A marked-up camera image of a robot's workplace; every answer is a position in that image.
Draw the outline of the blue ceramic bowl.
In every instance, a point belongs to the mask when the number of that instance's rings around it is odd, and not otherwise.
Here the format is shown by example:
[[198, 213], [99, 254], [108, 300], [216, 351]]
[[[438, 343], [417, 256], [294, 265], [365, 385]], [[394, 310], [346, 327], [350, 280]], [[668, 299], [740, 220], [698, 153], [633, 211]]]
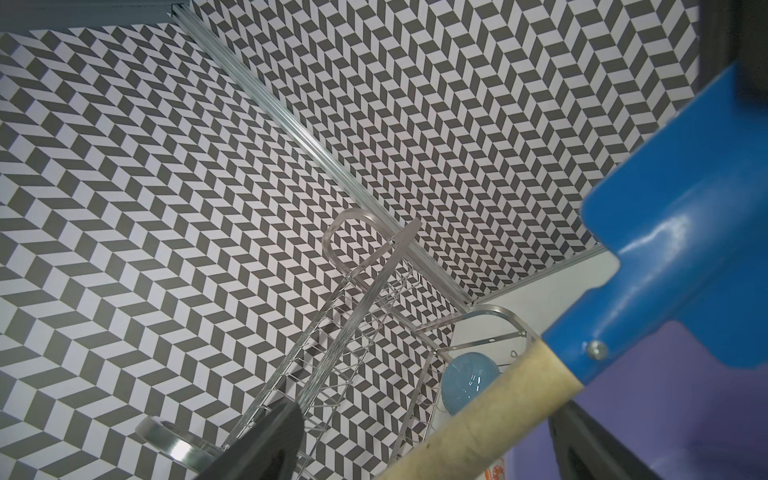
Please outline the blue ceramic bowl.
[[501, 372], [488, 356], [469, 352], [452, 360], [441, 382], [441, 398], [446, 411], [455, 416], [488, 388]]

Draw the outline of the red white patterned bowl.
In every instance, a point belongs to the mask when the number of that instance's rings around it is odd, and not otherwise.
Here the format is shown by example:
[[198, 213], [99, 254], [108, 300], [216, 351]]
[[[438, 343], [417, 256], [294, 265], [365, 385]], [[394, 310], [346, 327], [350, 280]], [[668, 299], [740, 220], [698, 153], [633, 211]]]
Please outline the red white patterned bowl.
[[505, 460], [503, 458], [499, 458], [490, 466], [485, 468], [483, 473], [477, 477], [477, 480], [505, 480], [505, 466]]

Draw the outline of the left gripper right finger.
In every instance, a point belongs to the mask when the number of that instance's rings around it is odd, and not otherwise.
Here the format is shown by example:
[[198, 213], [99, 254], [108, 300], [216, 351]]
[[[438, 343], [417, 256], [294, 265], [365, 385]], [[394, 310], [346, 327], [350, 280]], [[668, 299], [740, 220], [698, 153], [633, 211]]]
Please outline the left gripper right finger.
[[660, 479], [575, 401], [552, 414], [548, 425], [562, 479]]

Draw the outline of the metal dish rack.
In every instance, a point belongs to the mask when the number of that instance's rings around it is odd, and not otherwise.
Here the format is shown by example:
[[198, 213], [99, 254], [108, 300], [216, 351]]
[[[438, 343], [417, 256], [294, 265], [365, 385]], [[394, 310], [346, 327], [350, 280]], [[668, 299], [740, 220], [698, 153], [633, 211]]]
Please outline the metal dish rack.
[[[351, 268], [336, 255], [332, 240], [347, 222], [358, 221], [377, 231], [384, 244], [358, 266]], [[511, 327], [511, 332], [458, 345], [463, 351], [507, 340], [534, 340], [534, 333], [516, 314], [500, 306], [481, 304], [446, 320], [414, 326], [395, 305], [415, 278], [414, 261], [407, 248], [414, 242], [419, 221], [394, 233], [363, 209], [348, 209], [331, 224], [322, 238], [323, 256], [344, 275], [309, 328], [304, 331], [270, 377], [254, 402], [237, 420], [220, 446], [211, 444], [158, 417], [146, 417], [137, 435], [166, 457], [198, 476], [239, 440], [280, 400], [299, 405], [304, 417], [305, 438], [291, 479], [306, 479], [310, 466], [353, 381], [371, 355], [377, 336], [387, 319], [400, 321], [422, 342], [428, 332], [471, 318], [491, 315]]]

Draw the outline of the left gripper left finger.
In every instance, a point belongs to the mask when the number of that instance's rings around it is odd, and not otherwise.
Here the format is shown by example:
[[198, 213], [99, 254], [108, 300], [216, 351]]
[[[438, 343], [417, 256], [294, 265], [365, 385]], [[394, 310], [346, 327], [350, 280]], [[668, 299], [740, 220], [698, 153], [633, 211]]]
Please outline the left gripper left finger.
[[280, 400], [196, 479], [289, 480], [304, 438], [301, 408]]

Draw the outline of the blue trowel wooden handle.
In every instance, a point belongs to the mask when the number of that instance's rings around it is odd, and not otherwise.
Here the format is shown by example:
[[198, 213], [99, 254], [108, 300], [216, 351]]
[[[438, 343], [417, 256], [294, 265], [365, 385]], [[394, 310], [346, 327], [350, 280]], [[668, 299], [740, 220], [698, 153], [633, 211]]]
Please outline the blue trowel wooden handle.
[[582, 217], [616, 273], [385, 478], [477, 477], [671, 321], [727, 366], [766, 362], [767, 105], [742, 65], [601, 181]]

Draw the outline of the purple plastic bucket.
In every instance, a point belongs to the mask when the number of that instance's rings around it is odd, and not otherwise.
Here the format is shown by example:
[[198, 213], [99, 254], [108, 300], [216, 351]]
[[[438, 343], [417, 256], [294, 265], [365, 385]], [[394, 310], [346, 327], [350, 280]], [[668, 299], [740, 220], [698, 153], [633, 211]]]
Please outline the purple plastic bucket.
[[767, 368], [729, 368], [678, 322], [575, 398], [663, 479], [767, 476]]

